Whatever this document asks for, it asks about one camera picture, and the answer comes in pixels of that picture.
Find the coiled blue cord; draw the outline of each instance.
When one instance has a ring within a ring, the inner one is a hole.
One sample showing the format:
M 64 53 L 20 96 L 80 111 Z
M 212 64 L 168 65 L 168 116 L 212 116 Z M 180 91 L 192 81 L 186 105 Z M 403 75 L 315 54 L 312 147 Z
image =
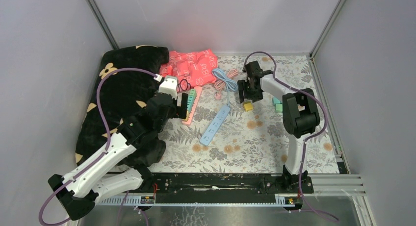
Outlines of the coiled blue cord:
M 237 82 L 228 78 L 225 72 L 221 70 L 220 68 L 213 69 L 212 74 L 216 78 L 222 80 L 225 83 L 225 88 L 227 88 L 227 106 L 229 107 L 230 106 L 230 91 L 235 92 L 238 90 Z

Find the floral tablecloth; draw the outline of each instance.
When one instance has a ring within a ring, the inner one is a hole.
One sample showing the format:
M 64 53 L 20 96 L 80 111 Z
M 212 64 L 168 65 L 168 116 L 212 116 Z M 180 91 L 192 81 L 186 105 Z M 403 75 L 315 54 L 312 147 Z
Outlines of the floral tablecloth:
M 227 72 L 238 69 L 234 80 L 244 79 L 242 65 L 245 56 L 219 56 L 219 67 Z M 310 87 L 314 83 L 305 56 L 275 56 L 276 75 L 288 84 Z M 263 70 L 272 70 L 273 63 L 262 56 L 252 56 Z M 287 160 L 288 133 L 283 127 L 282 114 L 275 113 L 272 96 L 253 104 L 254 110 L 245 112 L 239 103 L 238 92 L 230 93 L 231 111 L 209 146 L 199 139 L 222 105 L 227 103 L 227 92 L 221 100 L 214 99 L 212 84 L 203 86 L 201 99 L 191 126 L 170 119 L 159 134 L 166 142 L 166 152 L 152 172 L 203 173 L 281 173 Z M 327 132 L 309 141 L 307 170 L 310 173 L 338 173 L 338 166 Z

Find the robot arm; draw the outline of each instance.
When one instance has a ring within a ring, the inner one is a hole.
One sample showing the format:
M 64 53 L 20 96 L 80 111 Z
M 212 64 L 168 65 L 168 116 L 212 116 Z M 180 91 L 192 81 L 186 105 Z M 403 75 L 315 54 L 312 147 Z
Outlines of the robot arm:
M 309 133 L 315 132 L 315 127 L 319 125 L 319 113 L 316 103 L 309 97 L 292 93 L 291 90 L 277 83 L 270 70 L 263 71 L 257 61 L 250 62 L 244 66 L 247 72 L 247 80 L 238 81 L 238 90 L 240 102 L 245 99 L 253 102 L 263 99 L 263 92 L 268 92 L 275 98 L 282 101 L 283 104 L 283 124 L 289 137 L 289 153 L 286 164 L 284 165 L 283 174 L 288 179 L 293 179 L 296 183 L 296 176 L 299 175 L 300 164 L 302 159 L 303 140 Z M 313 95 L 310 88 L 303 91 Z
M 143 154 L 148 165 L 160 160 L 164 149 L 157 151 L 155 155 L 155 152 L 149 151 L 154 149 L 149 147 L 149 142 L 157 138 L 157 134 L 162 131 L 169 118 L 186 118 L 188 94 L 182 93 L 181 106 L 178 106 L 177 85 L 176 77 L 167 76 L 145 108 L 140 109 L 134 116 L 123 119 L 124 122 L 117 127 L 117 132 L 112 134 L 107 151 L 104 144 L 71 172 L 64 176 L 53 175 L 48 180 L 54 191 L 63 183 L 72 180 L 56 195 L 71 220 L 84 217 L 96 203 L 106 198 L 148 185 L 146 181 L 152 174 L 144 165 L 134 166 L 109 178 L 103 176 L 123 158 L 137 151 Z M 79 175 L 89 165 L 92 166 Z

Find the white wall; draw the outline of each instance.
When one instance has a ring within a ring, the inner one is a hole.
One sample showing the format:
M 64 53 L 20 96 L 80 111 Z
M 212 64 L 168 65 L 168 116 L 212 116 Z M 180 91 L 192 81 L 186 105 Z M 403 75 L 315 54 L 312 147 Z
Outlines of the white wall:
M 75 166 L 80 125 L 110 50 L 85 0 L 0 0 L 0 221 L 39 225 L 47 180 Z M 65 212 L 57 200 L 49 223 Z
M 379 226 L 414 225 L 416 0 L 348 0 L 316 58 Z
M 310 52 L 338 0 L 96 0 L 120 47 Z

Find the blue power strip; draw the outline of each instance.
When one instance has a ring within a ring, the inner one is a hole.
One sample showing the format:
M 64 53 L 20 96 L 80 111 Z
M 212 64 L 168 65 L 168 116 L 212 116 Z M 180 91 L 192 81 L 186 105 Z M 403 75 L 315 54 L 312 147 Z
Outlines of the blue power strip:
M 211 124 L 209 124 L 207 130 L 202 135 L 199 142 L 205 146 L 208 146 L 211 140 L 214 138 L 214 135 L 217 133 L 218 129 L 220 128 L 221 124 L 225 121 L 230 112 L 230 107 L 224 105 L 221 107 L 220 111 L 215 116 L 214 120 L 212 120 Z

